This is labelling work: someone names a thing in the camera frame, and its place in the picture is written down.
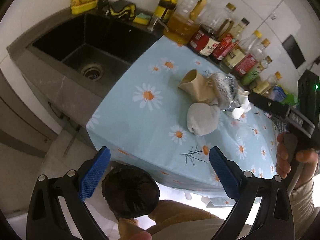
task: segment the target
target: glass bottle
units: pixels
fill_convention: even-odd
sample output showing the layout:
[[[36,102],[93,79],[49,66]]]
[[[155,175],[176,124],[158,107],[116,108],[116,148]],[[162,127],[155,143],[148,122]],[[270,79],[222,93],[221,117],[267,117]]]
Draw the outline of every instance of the glass bottle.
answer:
[[[257,94],[263,95],[270,88],[274,87],[281,78],[281,74],[279,73],[279,71],[277,71],[273,75],[270,75],[267,80],[263,81],[261,84],[252,89],[252,91]]]
[[[247,74],[241,79],[241,84],[244,86],[249,85],[259,76],[261,71],[268,68],[271,62],[272,59],[270,58],[270,56],[266,56],[261,62],[257,63],[252,69],[247,72]]]
[[[218,13],[213,10],[204,13],[199,30],[191,38],[188,47],[196,54],[207,57],[219,45],[218,39],[228,33],[234,25],[231,14],[236,7],[228,3]]]
[[[248,38],[239,42],[232,51],[220,62],[220,68],[226,73],[230,73],[232,69],[249,53],[253,45],[258,39],[262,38],[261,32],[255,30]]]
[[[210,59],[215,63],[219,63],[239,43],[242,32],[249,23],[246,18],[243,18],[241,22],[233,27],[212,52]]]
[[[265,39],[260,44],[255,44],[252,46],[248,55],[246,55],[240,63],[233,68],[232,74],[237,78],[243,77],[250,69],[253,68],[259,61],[264,57],[264,50],[270,45],[270,41]]]

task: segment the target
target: jar lid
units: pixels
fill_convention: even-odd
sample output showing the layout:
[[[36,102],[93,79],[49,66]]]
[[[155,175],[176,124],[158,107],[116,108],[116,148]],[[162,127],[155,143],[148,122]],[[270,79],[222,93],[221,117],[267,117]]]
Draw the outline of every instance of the jar lid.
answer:
[[[228,3],[227,5],[226,5],[226,7],[229,9],[229,10],[231,10],[231,11],[235,11],[236,10],[236,6],[234,6],[232,3]]]
[[[245,24],[245,25],[249,25],[249,23],[250,23],[246,18],[242,18],[241,21],[242,21],[242,23]]]
[[[281,76],[281,74],[280,74],[279,71],[277,71],[277,72],[275,73],[275,76],[276,76],[277,80],[282,79],[282,76]]]
[[[265,60],[268,62],[268,64],[270,64],[272,62],[272,59],[270,56],[266,56]]]
[[[263,40],[263,42],[261,42],[261,44],[264,46],[264,47],[268,47],[270,45],[270,41],[268,39],[265,39]]]
[[[255,30],[253,34],[256,35],[258,39],[262,38],[262,33],[258,30]]]

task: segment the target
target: beige sweater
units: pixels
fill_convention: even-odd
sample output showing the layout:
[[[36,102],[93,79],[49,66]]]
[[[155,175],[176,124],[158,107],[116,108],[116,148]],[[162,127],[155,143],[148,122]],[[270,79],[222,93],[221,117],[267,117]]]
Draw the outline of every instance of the beige sweater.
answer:
[[[319,212],[312,201],[313,181],[309,181],[292,192],[290,197],[296,239],[299,239],[311,225]],[[207,219],[184,222],[169,226],[152,236],[152,240],[211,240],[223,219]],[[239,238],[246,236],[251,226],[245,225]]]

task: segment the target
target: hand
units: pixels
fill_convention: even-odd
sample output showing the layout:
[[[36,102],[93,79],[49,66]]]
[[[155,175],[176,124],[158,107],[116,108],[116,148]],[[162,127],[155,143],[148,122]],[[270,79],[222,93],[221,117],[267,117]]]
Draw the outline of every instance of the hand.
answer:
[[[152,240],[152,236],[147,231],[142,231],[131,237],[130,240]]]
[[[291,166],[287,161],[289,155],[283,143],[283,133],[279,134],[277,141],[279,142],[279,145],[276,156],[276,171],[283,179],[285,179],[288,173],[291,171]],[[297,189],[298,187],[302,186],[303,184],[307,183],[309,180],[313,178],[313,175],[315,174],[318,165],[318,154],[311,149],[302,150],[296,154],[296,159],[300,163],[305,163],[305,165],[294,189]]]

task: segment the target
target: red label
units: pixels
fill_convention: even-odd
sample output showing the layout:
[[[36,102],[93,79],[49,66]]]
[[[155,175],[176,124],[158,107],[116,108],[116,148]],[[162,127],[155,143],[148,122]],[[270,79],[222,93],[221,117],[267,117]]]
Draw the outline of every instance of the red label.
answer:
[[[254,56],[249,53],[245,58],[239,63],[238,66],[234,68],[234,70],[239,74],[240,77],[244,76],[250,69],[256,65],[258,61],[254,58]]]
[[[218,60],[222,60],[236,46],[236,44],[238,44],[238,42],[239,41],[231,34],[228,34],[213,51],[214,57]]]

